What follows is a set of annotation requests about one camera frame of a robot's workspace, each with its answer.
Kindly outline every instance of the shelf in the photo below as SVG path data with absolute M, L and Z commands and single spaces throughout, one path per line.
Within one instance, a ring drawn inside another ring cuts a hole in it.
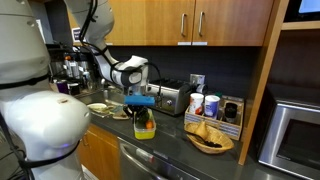
M 282 24 L 282 30 L 307 30 L 320 29 L 320 21 L 286 22 Z

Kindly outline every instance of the white cup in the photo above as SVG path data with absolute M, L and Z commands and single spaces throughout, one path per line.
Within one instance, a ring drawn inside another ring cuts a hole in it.
M 219 111 L 219 101 L 220 98 L 214 95 L 208 95 L 205 98 L 204 102 L 204 115 L 217 119 Z
M 189 112 L 192 114 L 202 113 L 202 102 L 204 95 L 200 93 L 192 93 L 190 95 L 190 107 Z

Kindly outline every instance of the metal handle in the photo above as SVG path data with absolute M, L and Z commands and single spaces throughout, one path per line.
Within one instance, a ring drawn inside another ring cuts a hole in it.
M 162 177 L 161 175 L 157 174 L 156 172 L 154 172 L 153 170 L 149 169 L 148 167 L 146 167 L 145 165 L 143 165 L 140 161 L 138 161 L 137 159 L 135 159 L 134 157 L 132 157 L 128 151 L 125 148 L 125 144 L 120 143 L 120 149 L 121 152 L 127 157 L 128 160 L 130 160 L 131 162 L 133 162 L 133 164 L 135 164 L 138 168 L 144 170 L 145 172 L 147 172 L 148 174 L 150 174 L 152 177 L 155 177 L 158 180 L 168 180 L 164 177 Z
M 184 17 L 185 16 L 187 16 L 187 14 L 182 14 L 182 16 L 181 16 L 181 30 L 180 30 L 180 33 L 181 33 L 181 36 L 185 36 L 184 34 L 183 34 L 183 32 L 184 32 Z
M 199 36 L 202 36 L 202 34 L 201 34 L 201 30 L 202 30 L 202 17 L 204 16 L 204 12 L 203 11 L 201 11 L 201 13 L 200 13 L 200 22 L 199 22 Z
M 88 140 L 87 140 L 87 133 L 85 133 L 85 134 L 83 135 L 83 137 L 80 139 L 80 141 L 82 141 L 82 144 L 83 144 L 84 146 L 89 146 L 89 143 L 88 143 Z

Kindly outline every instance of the wicker bowl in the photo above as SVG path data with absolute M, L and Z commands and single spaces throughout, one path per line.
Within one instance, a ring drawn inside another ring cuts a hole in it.
M 184 126 L 184 129 L 188 132 L 194 133 L 194 131 L 197 129 L 199 123 L 187 123 Z M 223 132 L 219 131 L 218 129 L 206 125 L 207 131 L 209 132 L 209 135 L 207 137 L 207 141 L 215 142 L 218 144 L 221 144 L 221 148 L 214 148 L 206 146 L 200 142 L 197 141 L 197 139 L 192 136 L 188 135 L 188 138 L 191 140 L 192 144 L 195 145 L 199 150 L 201 150 L 204 153 L 207 154 L 219 154 L 223 153 L 229 149 L 232 149 L 234 144 L 232 140 Z

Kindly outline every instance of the kitchen counter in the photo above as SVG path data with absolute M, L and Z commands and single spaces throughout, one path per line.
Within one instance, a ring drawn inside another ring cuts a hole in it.
M 79 100 L 85 104 L 104 102 L 102 92 L 80 97 Z M 153 114 L 157 129 L 155 137 L 150 140 L 136 139 L 130 120 L 115 120 L 92 115 L 91 123 L 199 179 L 298 179 L 259 164 L 254 153 L 249 154 L 244 166 L 239 165 L 238 158 L 242 145 L 239 141 L 233 141 L 235 147 L 225 153 L 205 154 L 188 140 L 183 129 L 183 115 L 172 117 L 155 110 Z

